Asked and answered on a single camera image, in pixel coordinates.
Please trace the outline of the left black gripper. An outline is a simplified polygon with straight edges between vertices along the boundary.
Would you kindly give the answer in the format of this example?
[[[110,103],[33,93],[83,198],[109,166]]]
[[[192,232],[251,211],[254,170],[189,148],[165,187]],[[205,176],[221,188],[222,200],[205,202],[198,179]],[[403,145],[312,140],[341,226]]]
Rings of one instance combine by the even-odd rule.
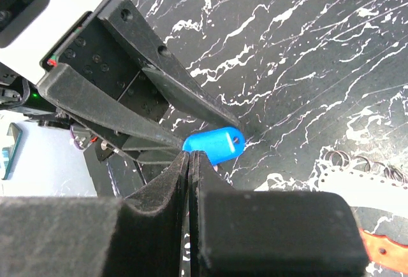
[[[110,146],[180,151],[183,140],[158,124],[176,109],[217,127],[238,118],[189,74],[131,0],[90,11],[41,63],[41,96]]]

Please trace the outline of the blue key tag with key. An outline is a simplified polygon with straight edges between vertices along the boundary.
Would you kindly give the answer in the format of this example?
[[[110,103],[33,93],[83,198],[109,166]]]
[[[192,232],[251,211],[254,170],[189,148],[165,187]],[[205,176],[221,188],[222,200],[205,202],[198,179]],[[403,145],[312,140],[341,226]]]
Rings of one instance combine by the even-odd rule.
[[[245,137],[234,127],[190,135],[182,146],[185,152],[205,152],[213,166],[239,157],[244,149]]]

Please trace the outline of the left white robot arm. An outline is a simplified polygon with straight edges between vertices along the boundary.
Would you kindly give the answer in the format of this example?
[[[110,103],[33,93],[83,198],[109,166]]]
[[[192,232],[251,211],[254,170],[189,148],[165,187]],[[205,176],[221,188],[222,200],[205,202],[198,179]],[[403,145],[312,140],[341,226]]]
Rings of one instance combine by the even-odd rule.
[[[202,89],[131,0],[1,0],[1,63],[122,153],[245,146],[236,116]]]

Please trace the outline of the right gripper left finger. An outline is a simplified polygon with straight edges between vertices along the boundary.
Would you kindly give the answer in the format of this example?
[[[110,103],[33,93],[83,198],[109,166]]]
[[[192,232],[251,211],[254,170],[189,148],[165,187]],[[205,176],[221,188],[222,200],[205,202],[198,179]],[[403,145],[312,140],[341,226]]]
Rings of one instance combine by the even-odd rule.
[[[2,276],[178,276],[189,156],[125,199],[2,197]]]

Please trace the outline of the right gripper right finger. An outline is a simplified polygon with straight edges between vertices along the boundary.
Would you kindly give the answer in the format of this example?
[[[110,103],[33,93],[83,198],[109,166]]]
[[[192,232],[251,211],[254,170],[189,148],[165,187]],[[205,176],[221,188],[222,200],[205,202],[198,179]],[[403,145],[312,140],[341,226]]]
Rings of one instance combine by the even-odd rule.
[[[236,190],[203,152],[189,162],[192,276],[362,276],[356,220],[331,192]]]

